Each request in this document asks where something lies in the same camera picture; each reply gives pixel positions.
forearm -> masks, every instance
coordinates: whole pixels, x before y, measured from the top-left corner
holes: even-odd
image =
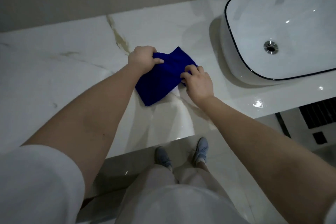
[[[47,145],[65,153],[82,171],[88,190],[141,75],[126,65],[70,102],[24,144]]]
[[[336,199],[333,167],[215,97],[206,101],[202,109],[288,222],[323,221]]]

person's left arm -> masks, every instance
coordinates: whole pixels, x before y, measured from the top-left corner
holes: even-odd
[[[70,157],[90,189],[113,142],[118,124],[139,78],[155,64],[154,47],[136,47],[128,64],[89,88],[53,116],[23,145],[40,144]]]

leg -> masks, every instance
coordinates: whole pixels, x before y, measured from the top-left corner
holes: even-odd
[[[163,147],[158,147],[155,150],[155,162],[156,164],[147,167],[127,188],[118,215],[120,215],[126,207],[128,211],[132,211],[136,205],[137,198],[139,198],[141,194],[162,186],[177,183],[171,171],[171,161]]]
[[[180,184],[188,184],[191,186],[203,187],[212,190],[227,198],[231,202],[228,194],[225,192],[219,182],[211,175],[208,167],[205,164],[208,148],[208,141],[206,138],[200,138],[193,159],[195,168],[182,166],[174,170],[174,174]]]

shoe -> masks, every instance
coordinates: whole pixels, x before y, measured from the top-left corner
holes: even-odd
[[[203,158],[205,162],[207,161],[208,149],[208,140],[205,137],[201,137],[197,143],[196,152],[192,159],[194,165],[196,165],[197,159],[199,158]]]
[[[171,160],[162,146],[157,147],[155,150],[155,163],[166,168],[172,167]]]

white vessel sink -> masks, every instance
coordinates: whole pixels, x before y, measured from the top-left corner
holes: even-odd
[[[336,0],[229,0],[220,34],[231,72],[248,84],[336,69]]]

